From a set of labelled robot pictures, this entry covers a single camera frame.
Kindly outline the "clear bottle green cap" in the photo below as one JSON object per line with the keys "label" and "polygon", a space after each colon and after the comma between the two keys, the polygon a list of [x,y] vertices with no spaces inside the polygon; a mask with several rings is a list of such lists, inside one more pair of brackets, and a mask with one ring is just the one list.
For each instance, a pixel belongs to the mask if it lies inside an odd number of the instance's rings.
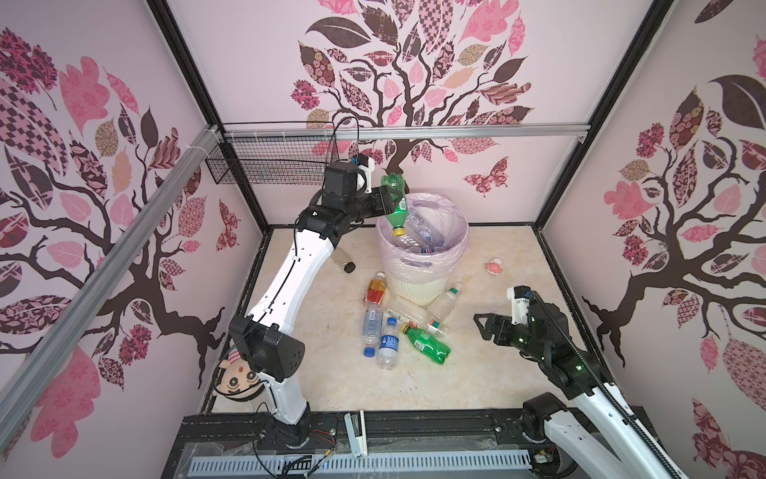
{"label": "clear bottle green cap", "polygon": [[445,319],[448,319],[449,315],[454,311],[463,289],[464,285],[462,285],[462,283],[453,283],[453,285],[446,289],[446,291],[443,291],[439,297],[436,297],[427,309],[427,313],[429,313],[431,319],[434,319],[435,321],[444,321]]}

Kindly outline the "clear bottle pale blue label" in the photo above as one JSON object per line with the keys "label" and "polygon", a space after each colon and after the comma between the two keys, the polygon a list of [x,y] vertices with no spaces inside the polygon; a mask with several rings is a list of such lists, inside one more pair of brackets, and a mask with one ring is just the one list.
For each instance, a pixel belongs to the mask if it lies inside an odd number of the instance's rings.
{"label": "clear bottle pale blue label", "polygon": [[381,305],[371,303],[365,311],[362,325],[363,355],[365,357],[375,357],[381,339],[383,317],[384,313]]}

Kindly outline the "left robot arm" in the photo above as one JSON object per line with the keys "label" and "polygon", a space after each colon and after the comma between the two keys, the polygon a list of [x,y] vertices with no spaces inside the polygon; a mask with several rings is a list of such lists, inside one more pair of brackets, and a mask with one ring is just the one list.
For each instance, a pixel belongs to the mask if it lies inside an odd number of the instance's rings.
{"label": "left robot arm", "polygon": [[301,423],[308,410],[296,376],[305,345],[291,333],[311,284],[344,235],[367,219],[393,214],[405,198],[402,176],[386,175],[375,187],[373,170],[373,164],[360,160],[325,167],[322,188],[299,214],[290,250],[271,285],[247,315],[237,315],[229,326],[239,356],[268,386],[272,414],[285,425]]}

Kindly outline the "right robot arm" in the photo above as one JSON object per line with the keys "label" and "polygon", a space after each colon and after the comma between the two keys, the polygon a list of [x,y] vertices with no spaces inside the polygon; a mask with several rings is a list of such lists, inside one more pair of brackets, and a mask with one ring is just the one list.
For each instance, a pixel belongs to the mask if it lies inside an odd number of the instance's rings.
{"label": "right robot arm", "polygon": [[474,315],[482,339],[536,363],[600,433],[594,437],[572,409],[544,393],[523,405],[524,435],[553,443],[592,478],[684,477],[596,357],[575,345],[566,315],[536,291],[515,289],[512,296],[510,315]]}

